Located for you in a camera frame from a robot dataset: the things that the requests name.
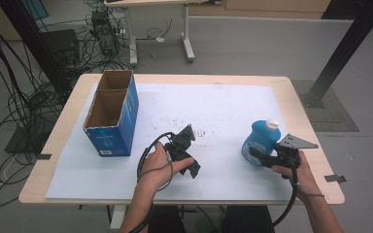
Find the computer tower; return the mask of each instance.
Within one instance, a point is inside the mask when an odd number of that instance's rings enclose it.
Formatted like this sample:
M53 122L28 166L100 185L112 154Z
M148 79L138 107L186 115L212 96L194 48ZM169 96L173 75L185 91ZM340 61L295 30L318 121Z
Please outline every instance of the computer tower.
M118 53L118 39L108 19L108 11L92 12L93 34L98 41L102 54L106 56Z
M73 29L43 32L42 38L60 65L76 64L80 61L80 44Z

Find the open box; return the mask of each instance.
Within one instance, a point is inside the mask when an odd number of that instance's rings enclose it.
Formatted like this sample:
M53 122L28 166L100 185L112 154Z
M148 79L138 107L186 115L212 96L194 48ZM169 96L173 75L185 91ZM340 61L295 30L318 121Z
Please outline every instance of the open box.
M105 71L84 123L99 155L130 155L138 106L132 71Z

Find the table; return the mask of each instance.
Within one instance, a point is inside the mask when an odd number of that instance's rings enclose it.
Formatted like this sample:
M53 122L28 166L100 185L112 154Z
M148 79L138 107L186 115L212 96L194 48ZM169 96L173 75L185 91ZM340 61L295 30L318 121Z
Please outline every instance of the table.
M68 102L60 115L56 126L42 151L51 154L49 160L38 160L33 168L19 200L30 204L104 204L127 205L129 201L119 200L91 200L91 199L46 199L45 195L50 186L51 178L57 164L57 160L65 146L75 121L85 103L92 86L99 82L100 74L85 74L78 80ZM204 76L204 75L145 75L135 74L136 83L178 83L178 84L240 84L240 85L269 85L272 87L281 110L288 132L302 139L308 139L318 143L318 138L304 112L297 94L288 78L285 77L257 77L257 76ZM329 204L342 204L344 195L338 183L328 183L324 176L333 172L320 146L319 149L306 150L316 181ZM200 204L283 204L283 202L240 202L228 203L219 201Z
M195 55L193 54L192 46L190 45L188 35L188 4L203 3L207 0L122 0L118 2L107 3L105 6L109 8L121 8L125 15L126 30L129 40L129 62L131 66L135 67L138 64L136 39L133 35L134 19L155 19L162 15L171 17L181 17L184 19L184 32L182 39L186 49L186 57L189 61L193 61Z

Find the blue bottle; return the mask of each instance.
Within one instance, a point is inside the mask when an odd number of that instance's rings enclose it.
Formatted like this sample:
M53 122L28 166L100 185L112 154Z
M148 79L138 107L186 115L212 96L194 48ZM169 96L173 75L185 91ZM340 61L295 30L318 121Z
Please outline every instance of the blue bottle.
M281 138L277 120L258 120L253 123L253 132L245 140L242 146L242 154L254 165L260 166L257 158L250 155L250 147L260 150L263 153L271 154L275 144Z

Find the bottle label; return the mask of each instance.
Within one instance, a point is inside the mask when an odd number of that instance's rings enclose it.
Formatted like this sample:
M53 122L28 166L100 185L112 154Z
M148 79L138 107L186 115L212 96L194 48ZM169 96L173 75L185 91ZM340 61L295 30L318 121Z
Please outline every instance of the bottle label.
M255 156L250 154L250 148L253 148L261 153L265 153L265 146L258 144L256 142L247 142L242 147L242 154L245 156L245 158L247 158L248 161L250 161L253 165L261 166L260 161Z

